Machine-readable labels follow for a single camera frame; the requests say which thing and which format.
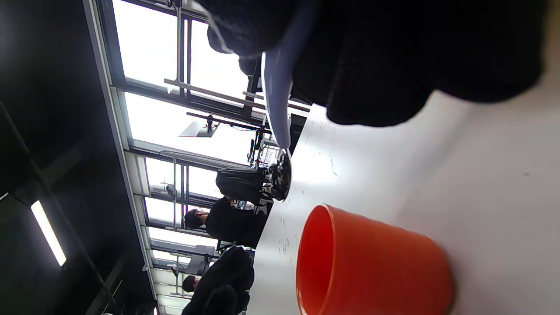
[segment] hair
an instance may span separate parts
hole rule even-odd
[[[194,276],[186,277],[185,280],[183,280],[183,285],[181,286],[181,288],[183,288],[185,292],[193,292],[195,279],[196,278]]]
[[[197,216],[199,209],[192,209],[185,214],[185,227],[187,229],[196,229],[203,225],[202,219]]]

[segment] window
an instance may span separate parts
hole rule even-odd
[[[200,237],[197,235],[191,235],[186,233],[174,232],[164,229],[156,229],[148,227],[148,232],[151,239],[163,240],[170,243],[181,244],[181,245],[202,245],[216,247],[218,245],[218,240],[207,237]]]
[[[168,252],[152,251],[152,254],[153,254],[153,257],[156,258],[156,259],[167,260],[167,261],[170,261],[170,262],[177,262],[177,256],[172,255],[171,253],[168,253]],[[179,262],[180,263],[189,263],[190,258],[179,256]]]
[[[177,17],[122,0],[113,7],[124,75],[178,91],[164,83],[177,76]]]
[[[222,198],[223,195],[216,186],[216,174],[212,170],[189,167],[189,192],[203,194],[210,197]]]
[[[207,30],[208,24],[193,20],[190,83],[196,87],[244,99],[243,92],[247,90],[249,78],[239,69],[239,57],[212,49],[208,44]],[[191,93],[224,101],[195,91]]]
[[[153,198],[146,198],[146,211],[151,224],[173,226],[173,203]],[[175,204],[175,227],[181,227],[181,204]]]
[[[151,186],[154,185],[163,186],[163,188],[165,189],[165,186],[169,184],[173,184],[173,163],[151,159],[150,157],[147,157],[146,168],[148,170],[148,181],[150,182]],[[175,189],[180,190],[181,165],[177,164],[175,168],[176,168]]]
[[[248,165],[247,153],[254,131],[220,124],[211,138],[179,137],[191,122],[206,123],[205,119],[188,116],[187,112],[208,114],[136,94],[124,95],[133,139]]]

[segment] desk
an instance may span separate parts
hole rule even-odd
[[[298,244],[321,202],[440,243],[458,284],[453,314],[557,314],[559,4],[549,12],[546,73],[506,104],[436,92],[394,128],[336,126],[314,106],[293,155],[291,192],[274,204],[256,251],[248,315],[298,314]]]

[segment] black jacket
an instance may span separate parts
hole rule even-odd
[[[230,206],[227,197],[216,201],[206,219],[206,232],[213,238],[238,245],[256,247],[263,232],[267,216],[251,210],[239,210]]]
[[[181,315],[237,315],[249,303],[255,272],[240,247],[227,250],[206,271]]]

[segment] man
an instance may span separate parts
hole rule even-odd
[[[239,210],[233,207],[233,202],[224,196],[212,205],[210,212],[190,210],[185,215],[185,226],[196,229],[206,224],[206,232],[212,238],[256,248],[267,215],[261,211],[254,214],[251,210]]]
[[[232,247],[200,280],[188,276],[183,281],[183,290],[194,294],[181,315],[237,315],[249,304],[247,290],[254,279],[249,254],[241,247]]]

